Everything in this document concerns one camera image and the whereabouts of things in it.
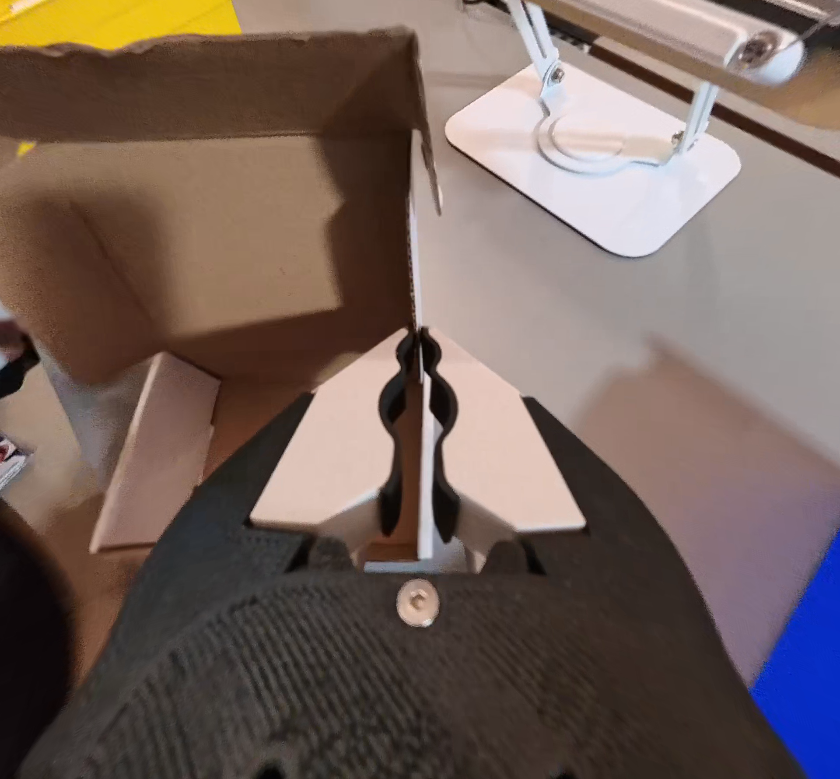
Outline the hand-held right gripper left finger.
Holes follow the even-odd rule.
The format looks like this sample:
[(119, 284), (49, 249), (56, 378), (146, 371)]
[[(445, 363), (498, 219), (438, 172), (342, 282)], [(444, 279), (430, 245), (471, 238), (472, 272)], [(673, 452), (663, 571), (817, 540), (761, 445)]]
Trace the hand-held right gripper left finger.
[(249, 521), (307, 534), (391, 534), (403, 504), (396, 421), (415, 333), (401, 329), (320, 385)]

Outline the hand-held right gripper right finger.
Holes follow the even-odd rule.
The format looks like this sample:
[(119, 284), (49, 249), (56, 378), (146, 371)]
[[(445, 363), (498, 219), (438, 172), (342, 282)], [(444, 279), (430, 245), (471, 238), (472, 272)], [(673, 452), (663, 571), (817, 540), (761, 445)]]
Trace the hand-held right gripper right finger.
[(519, 390), (442, 331), (422, 331), (434, 442), (431, 499), (443, 541), (582, 531), (585, 516)]

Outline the grey desk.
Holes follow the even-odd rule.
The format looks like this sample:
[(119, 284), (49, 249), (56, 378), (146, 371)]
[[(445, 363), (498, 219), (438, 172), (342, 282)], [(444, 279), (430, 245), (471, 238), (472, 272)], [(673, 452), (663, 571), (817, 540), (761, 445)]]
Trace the grey desk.
[[(445, 136), (454, 114), (530, 67), (509, 17), (455, 0), (298, 1), (307, 26), (245, 36), (416, 33), (440, 197), (416, 146), (417, 337), (442, 331), (629, 485), (752, 688), (838, 531), (838, 176), (762, 142), (743, 157), (713, 118), (739, 174), (664, 247), (616, 256)], [(83, 506), (97, 513), (91, 553), (104, 481), (90, 416), (117, 438), (139, 386), (77, 393), (38, 349), (100, 482)], [(99, 553), (137, 562), (151, 548)]]

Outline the blue plastic bin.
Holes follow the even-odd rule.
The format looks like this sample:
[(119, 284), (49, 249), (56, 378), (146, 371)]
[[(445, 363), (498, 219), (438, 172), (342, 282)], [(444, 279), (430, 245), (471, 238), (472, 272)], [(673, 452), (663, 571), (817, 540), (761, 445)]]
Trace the blue plastic bin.
[(807, 777), (839, 777), (838, 535), (751, 693)]

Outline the wooden backing board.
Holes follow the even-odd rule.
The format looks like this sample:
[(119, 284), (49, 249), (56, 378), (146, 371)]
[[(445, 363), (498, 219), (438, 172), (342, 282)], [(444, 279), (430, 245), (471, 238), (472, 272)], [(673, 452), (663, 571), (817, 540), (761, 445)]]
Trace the wooden backing board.
[(839, 129), (838, 31), (808, 46), (796, 76), (776, 89), (770, 108), (794, 122), (820, 130)]

